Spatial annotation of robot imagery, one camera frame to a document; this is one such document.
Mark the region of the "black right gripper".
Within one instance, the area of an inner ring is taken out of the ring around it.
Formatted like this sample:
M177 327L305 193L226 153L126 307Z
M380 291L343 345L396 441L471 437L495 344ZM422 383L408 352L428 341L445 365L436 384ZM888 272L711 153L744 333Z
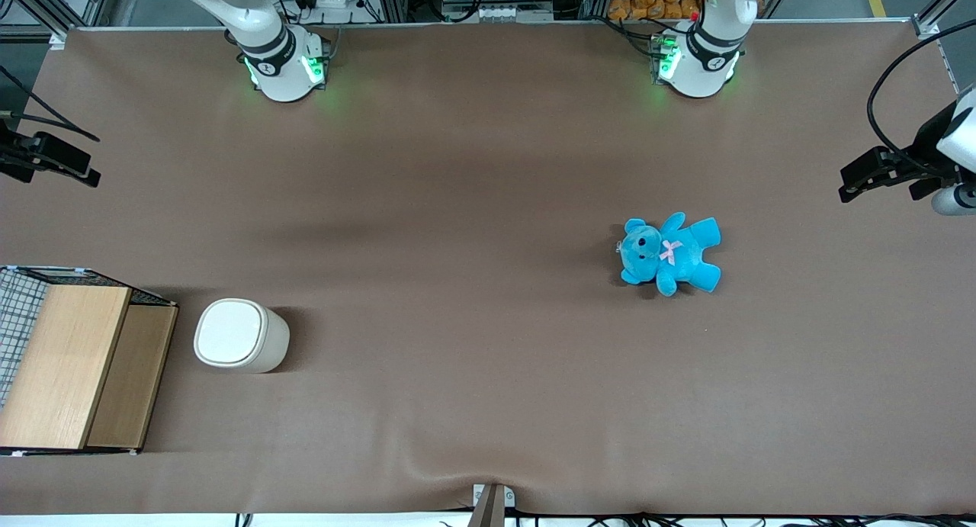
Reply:
M101 173L91 169L91 156L49 132L32 137L32 154L22 144L24 137L1 121L1 173L22 183L31 183L36 170L52 170L97 188Z

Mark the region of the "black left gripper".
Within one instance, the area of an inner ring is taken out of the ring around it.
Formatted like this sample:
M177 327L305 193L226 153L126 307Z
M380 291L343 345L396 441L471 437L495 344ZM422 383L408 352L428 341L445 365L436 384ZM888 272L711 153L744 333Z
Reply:
M904 162L889 148L875 147L840 170L841 203L848 204L862 194L879 188L907 185L913 201L920 201L942 189L943 185L962 182L958 175L958 152L962 147L962 113L952 102L918 128L907 155L914 161Z

